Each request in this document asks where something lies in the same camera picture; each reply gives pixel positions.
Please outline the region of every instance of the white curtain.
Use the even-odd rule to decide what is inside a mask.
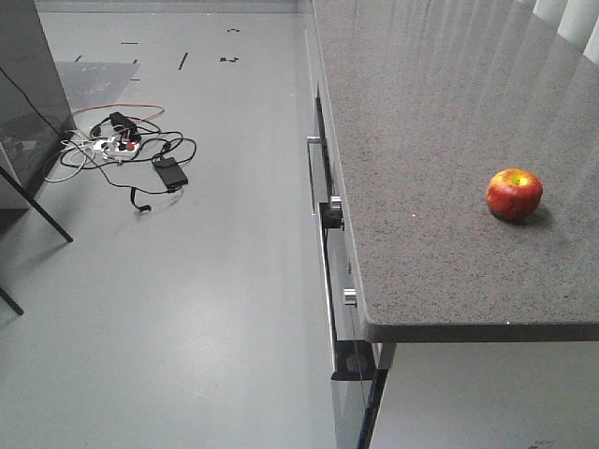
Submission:
[[[519,0],[599,65],[599,0]]]

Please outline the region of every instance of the cable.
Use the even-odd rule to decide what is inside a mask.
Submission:
[[[71,117],[74,118],[76,115],[79,115],[88,110],[114,108],[117,106],[124,106],[124,107],[128,107],[128,108],[130,107],[130,108],[158,108],[158,109],[160,109],[160,110],[158,110],[158,112],[156,112],[154,114],[148,115],[147,117],[143,117],[142,119],[137,119],[140,122],[155,119],[156,117],[164,114],[164,112],[165,112],[165,108],[160,105],[150,105],[150,104],[145,104],[145,103],[108,103],[106,105],[97,105],[97,106],[90,106],[88,108],[78,109],[71,114]]]
[[[40,111],[37,109],[37,107],[36,107],[36,106],[33,104],[33,102],[31,101],[31,99],[30,99],[30,98],[29,98],[29,96],[27,95],[27,93],[26,93],[26,92],[25,92],[25,91],[24,91],[24,90],[21,88],[21,86],[19,86],[19,84],[17,84],[17,82],[16,82],[16,81],[15,81],[13,78],[11,78],[11,77],[10,77],[10,75],[9,75],[9,74],[8,74],[8,73],[5,71],[5,69],[4,69],[2,66],[0,66],[0,72],[1,72],[1,73],[2,73],[2,75],[3,75],[3,76],[4,76],[4,77],[5,77],[7,80],[8,80],[8,82],[10,82],[10,84],[12,84],[12,85],[15,87],[15,89],[17,89],[17,91],[19,91],[19,93],[22,95],[22,97],[25,99],[25,101],[26,101],[26,102],[27,102],[27,104],[28,104],[28,105],[31,107],[31,109],[32,109],[32,110],[33,110],[33,111],[36,113],[36,115],[37,115],[37,116],[39,116],[39,118],[40,118],[40,119],[41,119],[41,120],[42,120],[42,121],[43,121],[43,122],[44,122],[44,123],[45,123],[45,124],[46,124],[46,125],[47,125],[47,126],[48,126],[48,127],[49,127],[49,128],[50,128],[50,129],[51,129],[51,130],[52,130],[52,131],[53,131],[53,132],[54,132],[54,133],[55,133],[57,136],[58,136],[58,137],[59,137],[59,138],[61,138],[61,137],[63,136],[63,134],[62,134],[60,131],[58,131],[58,129],[56,129],[56,128],[54,127],[54,125],[53,125],[52,123],[50,123],[50,121],[48,121],[48,120],[46,119],[46,117],[44,117],[44,115],[43,115],[43,114],[42,114],[42,113],[41,113],[41,112],[40,112]],[[147,132],[147,133],[146,133],[147,135],[151,135],[151,134],[158,134],[158,135],[161,135],[161,134],[163,134],[163,133],[161,132],[161,130],[160,130],[160,127],[159,127],[159,126],[157,126],[156,124],[154,124],[154,123],[151,123],[151,122],[150,122],[150,120],[151,120],[151,119],[153,119],[153,118],[155,118],[155,117],[158,117],[159,115],[161,115],[161,114],[163,114],[163,113],[165,112],[165,108],[163,108],[163,107],[161,107],[161,106],[158,106],[158,105],[149,105],[149,104],[141,104],[141,103],[139,103],[139,104],[138,104],[138,103],[110,103],[110,104],[107,104],[107,105],[99,105],[99,106],[93,106],[93,107],[89,107],[89,108],[79,109],[79,110],[77,110],[77,111],[75,111],[75,112],[71,113],[71,115],[70,115],[70,116],[71,116],[72,118],[74,118],[76,115],[78,115],[78,114],[80,114],[80,113],[83,113],[83,112],[85,112],[85,111],[87,111],[87,110],[92,110],[92,109],[102,109],[102,108],[109,108],[109,107],[115,107],[115,106],[126,106],[126,107],[142,107],[142,108],[158,108],[158,109],[160,109],[160,110],[159,110],[158,112],[156,112],[155,114],[151,114],[151,115],[149,115],[149,116],[147,116],[147,117],[144,117],[144,118],[141,118],[141,119],[135,118],[135,119],[134,119],[134,121],[136,121],[137,123],[148,123],[149,125],[152,125],[152,126],[154,126],[154,127],[156,128],[156,131],[151,131],[151,130],[148,130],[148,129],[146,129],[146,128],[141,128],[141,129],[143,129],[144,131],[146,131],[146,132]],[[124,132],[124,131],[127,131],[127,130],[128,130],[127,128],[124,128],[124,129],[122,129],[122,130],[119,130],[119,131],[117,132],[117,134],[118,134],[118,135],[121,135],[121,137],[122,137],[122,136],[123,136],[123,132]],[[73,133],[74,135],[77,135],[77,134],[78,134],[78,132],[75,132],[75,131],[72,131],[72,133]],[[146,162],[147,162],[147,161],[151,161],[151,162],[152,162],[152,164],[154,165],[154,159],[155,159],[155,158],[163,158],[164,154],[166,154],[166,153],[168,153],[168,152],[171,152],[171,151],[173,151],[174,149],[176,149],[177,147],[179,147],[179,146],[180,146],[180,145],[181,145],[183,142],[185,142],[185,141],[187,141],[187,142],[191,142],[191,143],[194,145],[194,149],[193,149],[193,151],[192,151],[192,154],[191,154],[191,156],[189,156],[188,158],[184,159],[184,160],[182,161],[182,163],[189,162],[191,159],[193,159],[193,157],[196,155],[196,151],[197,151],[197,144],[196,144],[196,142],[195,142],[193,139],[191,139],[191,138],[184,138],[184,137],[183,137],[183,134],[182,134],[181,132],[179,132],[179,131],[169,131],[169,132],[166,132],[166,133],[164,133],[164,135],[166,135],[166,136],[167,136],[167,135],[169,135],[169,134],[176,134],[176,135],[178,135],[179,137],[178,137],[178,138],[175,138],[175,139],[172,139],[172,140],[167,140],[167,139],[164,139],[164,138],[151,138],[151,139],[149,139],[149,140],[147,140],[147,141],[143,142],[143,144],[141,144],[141,145],[140,145],[140,147],[139,147],[139,149],[138,149],[138,152],[140,152],[140,151],[141,151],[141,148],[142,148],[142,147],[143,147],[145,144],[147,144],[149,141],[157,141],[157,140],[158,140],[158,141],[163,141],[163,142],[164,142],[164,143],[163,143],[163,147],[162,147],[161,151],[160,151],[160,152],[158,152],[158,153],[156,153],[156,154],[155,154],[154,156],[152,156],[151,158],[148,158],[148,159],[146,159]],[[80,136],[87,137],[87,136],[86,136],[86,134],[85,134],[85,133],[83,133],[83,132],[80,132]],[[90,150],[90,149],[89,149],[89,144],[90,144],[90,143],[93,143],[93,142],[94,142],[94,141],[93,141],[92,139],[86,139],[86,140],[83,140],[83,139],[82,139],[82,140],[80,140],[80,144],[81,144],[81,146],[83,147],[83,148],[82,148],[82,147],[80,146],[80,144],[76,143],[76,142],[75,142],[75,141],[74,141],[72,138],[70,138],[70,139],[68,139],[68,140],[62,140],[62,141],[61,141],[61,143],[63,143],[64,145],[67,145],[67,144],[69,144],[69,143],[70,143],[70,144],[72,144],[72,145],[73,145],[73,147],[71,147],[71,148],[65,147],[65,148],[63,148],[61,151],[59,151],[57,154],[53,154],[53,155],[51,155],[51,156],[50,156],[50,157],[49,157],[49,158],[48,158],[48,159],[45,161],[45,163],[44,163],[44,165],[43,165],[43,167],[42,167],[42,171],[43,171],[43,174],[44,174],[44,179],[46,180],[46,182],[64,182],[64,181],[67,181],[67,180],[70,180],[70,179],[74,178],[75,176],[77,176],[77,175],[78,175],[78,174],[79,174],[79,173],[80,173],[82,170],[84,170],[84,169],[88,169],[88,168],[97,168],[97,169],[99,169],[99,170],[100,170],[100,173],[102,173],[102,176],[104,177],[104,179],[106,180],[106,182],[107,182],[108,184],[110,184],[110,185],[112,185],[112,186],[114,186],[114,187],[117,187],[117,188],[127,188],[127,189],[130,189],[130,199],[131,199],[131,203],[133,204],[133,206],[135,206],[135,208],[136,208],[136,209],[137,209],[139,212],[145,212],[145,211],[152,210],[152,207],[151,207],[150,205],[138,206],[138,205],[136,204],[136,202],[135,202],[135,195],[136,195],[136,192],[137,192],[137,191],[139,191],[139,192],[142,192],[142,193],[144,193],[144,194],[147,194],[147,195],[163,195],[163,194],[171,194],[171,193],[174,193],[174,192],[177,192],[177,191],[180,191],[180,190],[182,190],[182,187],[178,187],[178,188],[175,188],[175,189],[168,189],[168,190],[164,190],[164,191],[160,191],[160,192],[152,192],[152,191],[147,191],[147,190],[144,190],[144,189],[140,189],[140,188],[138,188],[138,187],[136,187],[136,186],[134,186],[134,185],[129,185],[129,184],[117,184],[117,183],[115,183],[115,182],[111,181],[111,180],[110,180],[110,178],[109,178],[109,176],[108,176],[108,175],[106,174],[106,172],[104,171],[104,168],[103,168],[103,166],[105,166],[105,165],[108,165],[108,164],[113,164],[113,163],[106,163],[106,164],[103,164],[103,165],[99,165],[99,164],[98,164],[98,163],[97,163],[97,162],[94,160],[94,159],[95,159],[95,152],[94,152],[93,150],[92,150],[92,152],[91,152],[91,155],[85,152],[85,150]],[[73,165],[73,164],[67,164],[67,163],[65,163],[65,162],[64,162],[64,158],[65,158],[65,156],[66,156],[67,154],[71,153],[71,152],[74,152],[74,151],[76,151],[77,153],[80,153],[80,154],[82,154],[82,155],[83,155],[83,157],[84,157],[84,159],[83,159],[83,161],[81,162],[81,164],[79,164],[79,165],[77,165],[77,166],[75,166],[75,165]],[[68,175],[68,176],[66,176],[66,177],[64,177],[64,178],[62,178],[62,179],[59,179],[59,180],[51,180],[51,179],[49,179],[49,178],[48,178],[47,166],[48,166],[48,163],[50,162],[50,160],[51,160],[53,157],[58,157],[58,156],[60,156],[60,158],[61,158],[61,164],[63,164],[63,165],[66,165],[66,166],[69,166],[69,167],[74,167],[74,168],[76,168],[76,170],[75,170],[75,172],[71,173],[70,175]],[[69,155],[69,163],[72,163],[72,158],[73,158],[73,154],[70,154],[70,155]],[[144,161],[142,161],[142,160],[138,160],[138,161],[127,161],[127,162],[144,162]],[[88,163],[91,163],[92,165],[94,165],[94,167],[86,167],[86,165],[87,165]]]

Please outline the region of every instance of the power strip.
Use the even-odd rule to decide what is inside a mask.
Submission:
[[[93,150],[101,152],[104,159],[116,159],[121,162],[135,157],[139,151],[139,143],[119,142],[116,138],[101,138],[94,144]]]

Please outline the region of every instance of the countertop edge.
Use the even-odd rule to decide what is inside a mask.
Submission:
[[[364,323],[371,343],[599,341],[599,323],[535,323],[513,325]]]

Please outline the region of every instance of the power cord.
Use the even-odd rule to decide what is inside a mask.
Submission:
[[[5,77],[7,80],[8,80],[8,82],[10,82],[10,84],[12,84],[12,85],[15,87],[15,89],[17,89],[17,91],[19,91],[19,93],[22,95],[22,97],[23,97],[23,98],[24,98],[24,100],[27,102],[27,104],[28,104],[28,105],[31,107],[31,109],[32,109],[32,110],[33,110],[33,111],[36,113],[36,115],[37,115],[37,116],[39,116],[39,118],[40,118],[40,119],[41,119],[41,120],[42,120],[42,121],[43,121],[43,122],[44,122],[44,123],[45,123],[45,124],[46,124],[46,125],[47,125],[47,126],[48,126],[48,127],[49,127],[49,128],[50,128],[50,129],[51,129],[51,130],[52,130],[52,131],[53,131],[53,132],[54,132],[54,133],[55,133],[57,136],[58,136],[58,137],[59,137],[59,138],[62,138],[62,137],[63,137],[63,133],[61,133],[61,132],[60,132],[58,129],[56,129],[56,127],[54,127],[54,125],[53,125],[52,123],[50,123],[50,121],[48,121],[48,119],[46,119],[46,117],[44,117],[44,115],[43,115],[43,114],[42,114],[42,113],[41,113],[41,112],[40,112],[40,111],[37,109],[37,107],[36,107],[36,106],[33,104],[33,102],[31,101],[31,99],[30,99],[30,98],[29,98],[29,96],[27,95],[27,93],[26,93],[26,92],[25,92],[25,91],[24,91],[24,90],[21,88],[21,86],[19,86],[19,84],[18,84],[16,81],[15,81],[15,80],[14,80],[14,79],[13,79],[13,78],[12,78],[12,77],[11,77],[11,76],[10,76],[10,75],[7,73],[7,72],[6,72],[6,70],[5,70],[5,69],[4,69],[2,66],[0,66],[0,73],[2,73],[2,75],[3,75],[3,76],[4,76],[4,77]],[[132,118],[132,117],[126,117],[126,116],[124,116],[124,117],[126,117],[128,120],[135,121],[136,123],[147,123],[147,124],[149,124],[149,125],[151,125],[151,126],[153,126],[153,127],[155,127],[155,128],[156,128],[156,131],[151,131],[151,130],[147,130],[146,128],[143,128],[143,127],[142,127],[141,129],[143,129],[144,131],[146,131],[146,133],[145,133],[146,135],[151,135],[151,134],[158,134],[158,135],[161,135],[161,134],[165,134],[165,135],[169,135],[169,134],[177,134],[177,135],[179,135],[179,137],[178,137],[178,138],[175,138],[175,139],[172,139],[172,140],[166,140],[166,139],[163,139],[163,138],[150,138],[150,139],[146,140],[145,142],[143,142],[143,143],[140,145],[140,148],[139,148],[139,151],[138,151],[138,152],[140,152],[140,151],[141,151],[141,149],[142,149],[142,148],[143,148],[143,147],[144,147],[144,146],[145,146],[145,145],[146,145],[148,142],[150,142],[150,141],[157,141],[157,140],[159,140],[159,141],[163,141],[163,142],[164,142],[164,143],[163,143],[162,150],[161,150],[160,152],[156,153],[154,156],[152,156],[152,157],[150,157],[150,158],[147,158],[147,159],[145,159],[145,160],[137,160],[137,161],[133,161],[133,160],[131,160],[131,161],[126,161],[126,162],[148,162],[148,161],[150,161],[150,162],[152,162],[152,164],[154,165],[154,161],[156,160],[156,158],[158,158],[158,159],[162,159],[162,158],[163,158],[163,156],[164,156],[164,154],[166,154],[166,153],[168,153],[168,152],[171,152],[171,151],[172,151],[172,150],[174,150],[175,148],[179,147],[179,146],[180,146],[180,145],[181,145],[183,142],[185,142],[185,141],[186,141],[186,142],[191,142],[191,143],[193,144],[193,151],[192,151],[192,154],[191,154],[191,156],[187,157],[186,159],[184,159],[184,160],[183,160],[183,161],[181,161],[180,163],[186,163],[186,162],[189,162],[189,161],[191,161],[191,160],[192,160],[192,159],[195,157],[195,155],[196,155],[196,152],[197,152],[197,144],[196,144],[196,142],[195,142],[193,139],[191,139],[191,138],[184,138],[184,137],[183,137],[183,134],[182,134],[181,132],[179,132],[179,131],[169,131],[169,132],[166,132],[166,133],[162,133],[162,131],[160,130],[160,127],[159,127],[159,126],[157,126],[156,124],[154,124],[154,123],[151,123],[151,122],[150,122],[150,120],[151,120],[151,119],[153,119],[153,118],[155,118],[155,117],[158,117],[159,115],[161,115],[161,114],[162,114],[162,113],[164,113],[164,111],[165,111],[165,109],[164,109],[163,107],[161,107],[161,106],[158,106],[158,105],[149,105],[149,104],[136,104],[136,103],[110,103],[110,104],[107,104],[107,105],[99,105],[99,106],[93,106],[93,107],[89,107],[89,108],[79,109],[79,110],[77,110],[77,111],[73,112],[73,113],[71,114],[71,117],[73,117],[73,118],[74,118],[74,117],[75,117],[75,115],[78,115],[78,114],[80,114],[80,113],[83,113],[84,111],[87,111],[87,110],[92,110],[92,109],[102,109],[102,108],[110,108],[110,107],[115,107],[115,106],[158,108],[158,109],[159,109],[159,111],[158,111],[158,112],[156,112],[155,114],[151,114],[151,115],[149,115],[149,116],[147,116],[147,117],[144,117],[144,118],[142,118],[142,119],[139,119],[139,118]],[[110,120],[110,117],[108,117],[108,119],[104,120],[102,123],[99,123],[99,126],[98,126],[98,125],[96,125],[96,126],[98,126],[98,128],[97,128],[97,129],[101,128],[101,125],[102,125],[103,123],[107,122],[108,120]],[[98,137],[99,137],[99,135],[101,134],[101,132],[100,132],[100,133],[97,133],[97,129],[96,129],[95,127],[94,127],[94,128],[92,128],[92,135],[93,135],[93,134],[98,134],[98,136],[96,136],[96,138],[98,138]],[[117,131],[117,134],[121,135],[121,134],[123,133],[123,131],[126,131],[127,129],[128,129],[127,127],[124,127],[124,126],[122,126],[122,128],[120,128],[120,129]],[[138,206],[138,205],[136,204],[135,197],[136,197],[136,193],[137,193],[137,192],[142,192],[142,193],[144,193],[144,194],[147,194],[147,195],[163,195],[163,194],[171,194],[171,193],[173,193],[173,192],[176,192],[176,191],[178,191],[178,190],[181,190],[181,187],[179,187],[179,188],[176,188],[176,189],[167,189],[167,190],[165,190],[165,191],[160,191],[160,192],[152,192],[152,191],[147,191],[147,190],[141,189],[141,188],[139,188],[139,187],[137,187],[137,186],[134,186],[134,185],[129,185],[129,184],[117,184],[117,183],[115,183],[115,182],[111,181],[111,180],[110,180],[110,178],[109,178],[109,176],[108,176],[108,175],[107,175],[107,173],[105,172],[105,170],[104,170],[103,166],[110,165],[110,164],[116,164],[117,162],[116,162],[116,161],[115,161],[115,162],[108,162],[108,163],[105,163],[105,164],[99,165],[99,164],[98,164],[98,163],[97,163],[97,162],[94,160],[94,159],[95,159],[95,154],[94,154],[94,152],[93,152],[93,151],[92,151],[92,154],[91,154],[91,155],[90,155],[90,154],[88,154],[87,152],[85,152],[85,150],[89,150],[89,148],[86,148],[86,145],[88,145],[90,142],[91,142],[91,143],[93,143],[94,141],[93,141],[93,140],[91,140],[91,139],[90,139],[90,140],[88,140],[88,141],[80,140],[81,146],[83,147],[83,148],[82,148],[82,147],[80,146],[80,144],[76,143],[76,142],[75,142],[75,141],[74,141],[72,138],[61,140],[61,143],[63,143],[64,145],[71,144],[71,145],[73,145],[73,147],[71,147],[71,148],[64,148],[64,149],[62,149],[61,151],[59,151],[57,154],[55,154],[55,155],[51,156],[50,158],[48,158],[48,159],[46,160],[46,162],[44,163],[44,166],[43,166],[43,168],[42,168],[42,169],[43,169],[43,173],[44,173],[44,179],[45,179],[47,182],[63,182],[63,181],[67,181],[67,180],[70,180],[70,179],[74,178],[74,177],[75,177],[75,176],[77,176],[79,173],[81,173],[81,172],[82,172],[84,169],[99,169],[99,170],[100,170],[100,173],[102,173],[102,176],[104,177],[104,179],[106,180],[106,182],[107,182],[108,184],[110,184],[110,185],[112,185],[112,186],[114,186],[114,187],[117,187],[117,188],[127,188],[127,189],[129,189],[129,190],[130,190],[130,200],[131,200],[131,204],[132,204],[132,205],[133,205],[133,206],[134,206],[134,207],[135,207],[135,208],[136,208],[136,209],[137,209],[139,212],[150,211],[150,210],[152,210],[152,208],[150,207],[150,205]],[[68,163],[65,163],[65,162],[64,162],[64,158],[65,158],[65,156],[66,156],[67,154],[69,154],[70,152],[74,152],[74,151],[76,151],[77,153],[80,153],[80,154],[82,154],[82,155],[84,156],[84,160],[83,160],[83,162],[82,162],[81,164],[79,164],[79,165],[73,165],[73,164],[68,164]],[[62,164],[62,165],[65,165],[65,166],[68,166],[68,167],[74,167],[74,168],[76,168],[76,171],[75,171],[74,173],[71,173],[70,175],[66,176],[65,178],[62,178],[62,179],[60,179],[60,180],[51,180],[51,179],[49,179],[49,178],[48,178],[48,175],[47,175],[47,165],[48,165],[48,163],[50,162],[50,160],[51,160],[53,157],[59,157],[59,156],[60,156],[60,158],[61,158],[61,164]],[[70,161],[70,162],[72,162],[72,154],[69,156],[69,161]]]

